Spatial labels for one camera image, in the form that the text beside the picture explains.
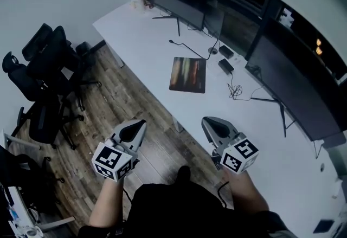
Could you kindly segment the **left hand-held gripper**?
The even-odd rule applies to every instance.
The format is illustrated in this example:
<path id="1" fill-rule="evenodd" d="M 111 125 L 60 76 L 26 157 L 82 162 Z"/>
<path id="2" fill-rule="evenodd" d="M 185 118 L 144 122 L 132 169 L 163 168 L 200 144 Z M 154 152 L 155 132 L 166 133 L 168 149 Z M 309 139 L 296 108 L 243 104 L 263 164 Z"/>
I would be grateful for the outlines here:
<path id="1" fill-rule="evenodd" d="M 99 143 L 92 164 L 95 171 L 114 182 L 119 182 L 139 162 L 137 151 L 141 147 L 147 122 L 144 119 L 124 121 L 117 125 L 111 138 Z"/>

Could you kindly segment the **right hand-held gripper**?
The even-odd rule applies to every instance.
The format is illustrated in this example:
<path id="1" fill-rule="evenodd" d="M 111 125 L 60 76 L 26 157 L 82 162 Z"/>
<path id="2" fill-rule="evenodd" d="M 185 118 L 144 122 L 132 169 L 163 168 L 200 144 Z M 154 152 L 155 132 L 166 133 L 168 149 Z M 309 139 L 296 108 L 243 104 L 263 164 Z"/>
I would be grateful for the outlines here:
<path id="1" fill-rule="evenodd" d="M 215 148 L 211 159 L 218 170 L 224 167 L 240 174 L 257 159 L 259 149 L 244 133 L 238 132 L 232 123 L 217 117 L 203 117 L 201 126 L 208 142 Z M 220 138 L 214 141 L 210 130 Z"/>

